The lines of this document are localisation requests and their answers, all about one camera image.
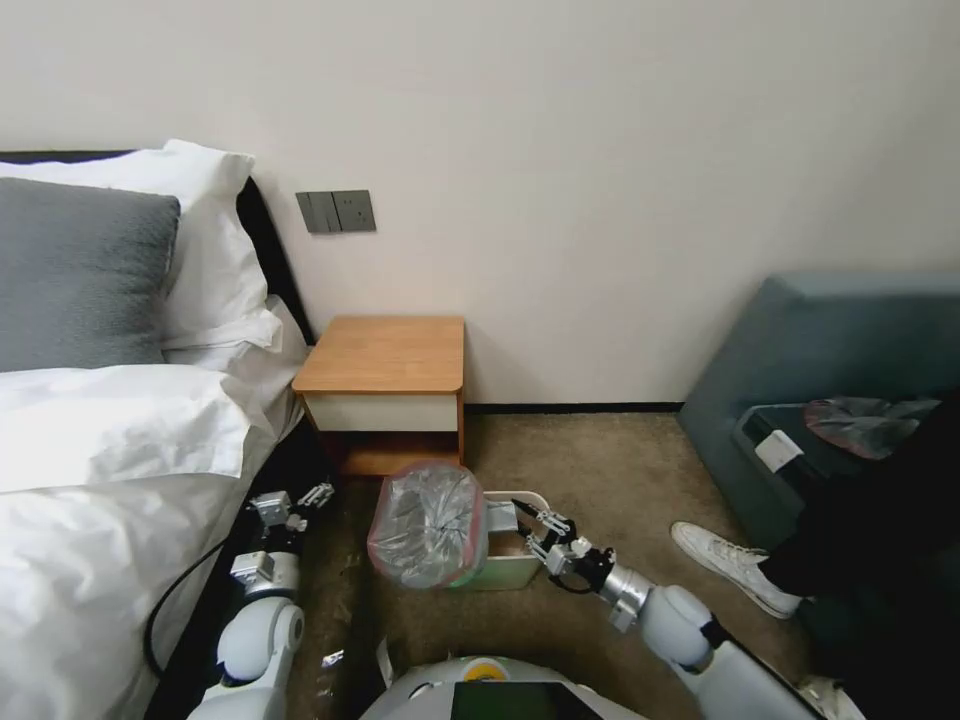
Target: black pants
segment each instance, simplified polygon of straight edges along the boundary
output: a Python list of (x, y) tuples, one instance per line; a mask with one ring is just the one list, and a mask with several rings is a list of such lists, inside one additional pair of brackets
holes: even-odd
[(781, 590), (810, 597), (909, 572), (958, 538), (960, 391), (888, 458), (813, 498), (759, 567)]
[(886, 460), (862, 476), (835, 480), (760, 569), (804, 597), (852, 597), (858, 585), (879, 590), (893, 616), (864, 624), (857, 649), (826, 672), (842, 675), (869, 720), (954, 716), (958, 612), (955, 600), (931, 584), (926, 564), (960, 538), (960, 391)]

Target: nightstand drawer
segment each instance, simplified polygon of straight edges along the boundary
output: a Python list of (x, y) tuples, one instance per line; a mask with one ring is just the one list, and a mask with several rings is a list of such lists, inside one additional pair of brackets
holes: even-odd
[(305, 393), (319, 430), (339, 432), (456, 432), (456, 395), (339, 395)]

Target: wall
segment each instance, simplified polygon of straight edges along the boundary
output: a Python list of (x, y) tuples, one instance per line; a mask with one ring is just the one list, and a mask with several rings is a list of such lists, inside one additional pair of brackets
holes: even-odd
[[(958, 41), (952, 0), (38, 0), (0, 141), (255, 153), (316, 326), (463, 313), (474, 401), (679, 400), (770, 271), (960, 266)], [(306, 234), (359, 187), (380, 232)]]

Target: gray pillow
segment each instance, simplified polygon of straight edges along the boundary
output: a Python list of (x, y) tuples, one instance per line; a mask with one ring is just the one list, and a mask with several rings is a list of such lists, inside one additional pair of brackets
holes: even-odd
[(162, 363), (180, 204), (0, 178), (0, 372)]

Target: baseboard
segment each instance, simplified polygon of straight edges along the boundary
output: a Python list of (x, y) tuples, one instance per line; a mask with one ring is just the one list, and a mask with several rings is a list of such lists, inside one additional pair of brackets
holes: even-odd
[(569, 415), (571, 413), (675, 413), (682, 402), (658, 403), (467, 403), (467, 415)]

